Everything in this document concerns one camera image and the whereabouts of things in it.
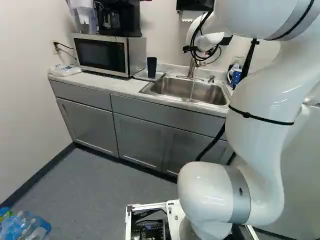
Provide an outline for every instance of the microwave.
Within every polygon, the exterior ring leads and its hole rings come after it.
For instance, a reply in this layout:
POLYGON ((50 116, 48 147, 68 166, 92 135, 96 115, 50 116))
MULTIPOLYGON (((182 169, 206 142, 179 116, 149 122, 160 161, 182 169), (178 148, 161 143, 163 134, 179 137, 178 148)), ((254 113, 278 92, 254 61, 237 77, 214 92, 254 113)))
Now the microwave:
POLYGON ((79 67, 129 78, 146 68, 145 37, 72 34, 79 67))

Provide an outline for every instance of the gray carpet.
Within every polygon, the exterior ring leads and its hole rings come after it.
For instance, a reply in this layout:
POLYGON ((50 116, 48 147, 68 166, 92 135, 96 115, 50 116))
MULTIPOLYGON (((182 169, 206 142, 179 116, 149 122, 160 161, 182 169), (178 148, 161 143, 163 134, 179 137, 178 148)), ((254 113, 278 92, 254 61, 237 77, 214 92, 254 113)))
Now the gray carpet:
POLYGON ((52 240, 125 240, 128 204, 177 199, 174 183, 75 149, 16 205, 52 225, 52 240))

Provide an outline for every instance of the stainless steel sink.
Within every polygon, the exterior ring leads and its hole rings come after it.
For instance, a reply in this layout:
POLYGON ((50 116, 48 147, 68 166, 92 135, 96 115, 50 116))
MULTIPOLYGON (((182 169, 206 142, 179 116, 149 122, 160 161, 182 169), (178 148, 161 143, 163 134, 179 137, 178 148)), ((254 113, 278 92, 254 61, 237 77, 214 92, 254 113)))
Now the stainless steel sink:
POLYGON ((177 99, 185 102, 227 105, 229 99, 223 90, 224 83, 207 83, 199 80, 165 76, 144 87, 140 93, 177 99))

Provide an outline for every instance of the microwave window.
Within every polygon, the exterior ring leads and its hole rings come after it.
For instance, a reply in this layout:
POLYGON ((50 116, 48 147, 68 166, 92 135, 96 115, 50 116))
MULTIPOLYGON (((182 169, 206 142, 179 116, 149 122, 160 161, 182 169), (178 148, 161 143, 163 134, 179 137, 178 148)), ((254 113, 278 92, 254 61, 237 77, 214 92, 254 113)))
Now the microwave window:
POLYGON ((125 44, 121 42, 74 39, 79 63, 82 66, 126 72, 125 44))

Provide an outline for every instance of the electrical outlet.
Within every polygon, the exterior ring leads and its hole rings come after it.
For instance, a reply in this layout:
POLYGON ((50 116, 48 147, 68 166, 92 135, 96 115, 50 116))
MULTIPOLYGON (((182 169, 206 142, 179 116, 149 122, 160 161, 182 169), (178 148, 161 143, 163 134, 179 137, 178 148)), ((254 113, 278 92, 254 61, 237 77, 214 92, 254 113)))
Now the electrical outlet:
POLYGON ((57 49, 56 49, 56 46, 54 45, 54 42, 57 42, 55 39, 53 39, 52 41, 51 41, 51 47, 52 47, 52 53, 53 54, 58 54, 58 51, 57 51, 57 49))

